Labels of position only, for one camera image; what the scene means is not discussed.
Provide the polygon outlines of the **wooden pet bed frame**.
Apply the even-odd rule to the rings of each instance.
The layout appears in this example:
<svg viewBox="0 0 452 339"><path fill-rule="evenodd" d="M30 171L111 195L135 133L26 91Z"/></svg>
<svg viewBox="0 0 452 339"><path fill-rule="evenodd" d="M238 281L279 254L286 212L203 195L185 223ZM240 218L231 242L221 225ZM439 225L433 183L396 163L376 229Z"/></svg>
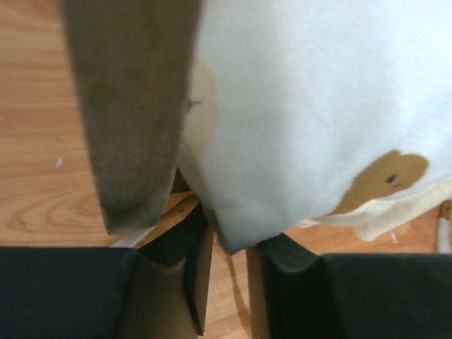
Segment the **wooden pet bed frame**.
<svg viewBox="0 0 452 339"><path fill-rule="evenodd" d="M108 234L155 225L189 106L200 1L63 1L66 43Z"/></svg>

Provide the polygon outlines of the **large bear print cushion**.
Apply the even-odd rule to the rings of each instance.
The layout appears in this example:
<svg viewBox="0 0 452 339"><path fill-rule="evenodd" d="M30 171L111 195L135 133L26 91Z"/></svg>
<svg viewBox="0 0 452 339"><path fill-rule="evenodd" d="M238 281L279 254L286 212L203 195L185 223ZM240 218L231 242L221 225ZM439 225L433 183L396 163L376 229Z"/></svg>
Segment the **large bear print cushion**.
<svg viewBox="0 0 452 339"><path fill-rule="evenodd" d="M223 249L451 198L450 1L204 1L178 165Z"/></svg>

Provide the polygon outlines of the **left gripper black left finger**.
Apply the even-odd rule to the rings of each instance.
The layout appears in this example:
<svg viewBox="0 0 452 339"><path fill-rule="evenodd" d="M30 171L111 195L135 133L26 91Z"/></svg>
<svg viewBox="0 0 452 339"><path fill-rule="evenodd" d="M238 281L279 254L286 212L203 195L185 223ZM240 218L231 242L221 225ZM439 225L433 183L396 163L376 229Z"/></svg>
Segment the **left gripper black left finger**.
<svg viewBox="0 0 452 339"><path fill-rule="evenodd" d="M197 338L213 231L203 209L140 249L1 249L2 338Z"/></svg>

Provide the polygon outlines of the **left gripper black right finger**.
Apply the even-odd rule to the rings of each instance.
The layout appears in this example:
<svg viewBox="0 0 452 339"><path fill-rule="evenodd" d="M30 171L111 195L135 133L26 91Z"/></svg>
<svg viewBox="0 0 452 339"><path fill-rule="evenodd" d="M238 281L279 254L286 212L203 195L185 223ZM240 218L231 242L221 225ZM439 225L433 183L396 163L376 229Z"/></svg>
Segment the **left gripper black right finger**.
<svg viewBox="0 0 452 339"><path fill-rule="evenodd" d="M449 255L318 256L280 234L246 260L254 338L451 337Z"/></svg>

